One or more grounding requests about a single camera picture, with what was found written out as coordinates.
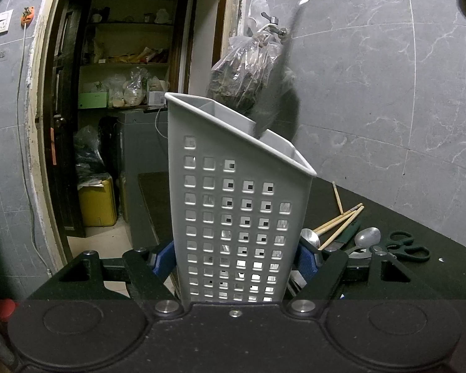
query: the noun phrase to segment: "white cable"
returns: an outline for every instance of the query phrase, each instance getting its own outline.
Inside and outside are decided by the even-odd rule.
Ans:
[[[160,110],[162,109],[162,107],[159,108],[159,110],[157,111],[157,115],[155,116],[155,121],[154,121],[154,125],[155,125],[155,130],[157,130],[157,133],[159,133],[162,137],[164,137],[165,139],[167,139],[167,137],[165,137],[162,133],[160,133],[160,130],[159,128],[157,127],[157,119],[159,118],[159,114],[160,114]]]
[[[36,246],[35,241],[35,212],[33,210],[33,204],[31,203],[31,197],[29,195],[28,186],[26,184],[26,170],[24,165],[24,156],[23,156],[23,149],[21,144],[21,135],[19,133],[19,94],[21,91],[21,78],[22,78],[22,68],[24,66],[24,52],[26,50],[26,24],[24,24],[24,33],[22,38],[22,54],[21,54],[21,66],[19,68],[19,83],[17,84],[17,97],[16,97],[16,123],[17,123],[17,138],[19,140],[19,155],[21,156],[21,164],[22,164],[22,180],[24,183],[24,189],[26,190],[26,197],[28,199],[28,206],[29,206],[29,215],[31,219],[31,244],[33,244],[33,248],[38,255],[38,258],[43,262],[45,268],[47,269],[47,275],[49,278],[52,277],[52,271],[48,267],[47,263],[43,259],[40,251],[38,251],[38,247]],[[26,139],[26,125],[24,124],[24,139]]]

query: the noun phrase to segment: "perforated plastic container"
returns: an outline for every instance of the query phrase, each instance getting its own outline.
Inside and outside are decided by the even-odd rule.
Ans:
[[[209,98],[166,94],[182,300],[283,298],[316,172],[294,146]]]

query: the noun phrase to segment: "scissors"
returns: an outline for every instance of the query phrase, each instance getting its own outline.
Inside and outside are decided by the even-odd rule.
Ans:
[[[405,236],[405,238],[395,240],[394,237]],[[426,262],[430,259],[430,250],[425,246],[413,245],[414,237],[407,231],[393,231],[387,240],[381,241],[378,245],[365,249],[360,253],[352,253],[349,258],[368,259],[373,252],[386,251],[399,260],[409,260],[412,262]]]

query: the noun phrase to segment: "screw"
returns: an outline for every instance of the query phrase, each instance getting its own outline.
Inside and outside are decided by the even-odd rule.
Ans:
[[[316,308],[316,305],[311,300],[294,300],[290,306],[297,313],[309,313]]]
[[[243,313],[240,310],[230,310],[230,316],[233,318],[237,318]]]
[[[172,314],[179,310],[179,303],[175,300],[160,300],[155,304],[155,310],[163,314]]]

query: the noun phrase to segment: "light switch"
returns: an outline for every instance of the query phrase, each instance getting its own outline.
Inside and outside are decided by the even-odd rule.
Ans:
[[[8,10],[0,13],[0,34],[9,30],[10,20],[14,10]]]

